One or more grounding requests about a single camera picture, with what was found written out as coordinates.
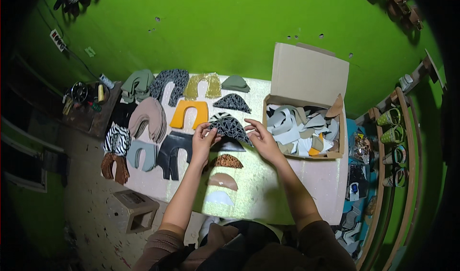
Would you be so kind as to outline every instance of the person's right hand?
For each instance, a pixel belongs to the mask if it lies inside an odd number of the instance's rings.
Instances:
[[[272,134],[268,132],[262,123],[247,118],[244,119],[244,121],[250,124],[246,126],[244,130],[252,130],[247,135],[263,158],[267,159],[272,164],[284,159],[284,155],[281,153],[278,144],[273,139]]]

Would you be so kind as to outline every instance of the floor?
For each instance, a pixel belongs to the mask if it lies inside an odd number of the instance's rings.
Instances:
[[[61,126],[57,142],[72,160],[64,191],[65,218],[76,234],[78,254],[85,270],[129,270],[141,256],[147,238],[160,225],[166,203],[159,202],[151,230],[122,234],[107,215],[106,201],[112,193],[126,188],[101,176],[104,156],[101,143],[65,126]],[[200,213],[192,213],[185,244],[197,243],[205,218]]]

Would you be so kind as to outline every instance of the zebra print fabric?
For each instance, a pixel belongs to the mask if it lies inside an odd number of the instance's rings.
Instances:
[[[105,136],[103,148],[105,152],[115,153],[117,156],[126,156],[130,145],[129,129],[114,124]]]

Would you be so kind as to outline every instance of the leopard print fabric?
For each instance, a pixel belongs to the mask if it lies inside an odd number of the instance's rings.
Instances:
[[[230,154],[223,154],[214,158],[210,165],[211,167],[214,166],[223,166],[223,167],[230,167],[230,168],[243,168],[243,164],[238,160],[238,158],[230,155]]]

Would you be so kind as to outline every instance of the sandal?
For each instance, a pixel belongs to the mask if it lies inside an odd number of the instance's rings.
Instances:
[[[382,184],[385,187],[403,187],[407,176],[407,170],[404,167],[396,167],[393,175],[385,178]]]
[[[397,125],[401,123],[401,113],[399,112],[398,108],[392,108],[387,110],[377,119],[378,126],[384,125]]]
[[[385,155],[383,164],[404,164],[406,163],[406,149],[404,146],[398,145],[394,150]]]
[[[383,133],[382,137],[380,138],[380,142],[382,142],[383,144],[399,144],[404,140],[404,136],[404,128],[400,124],[398,124],[390,128],[387,132]]]

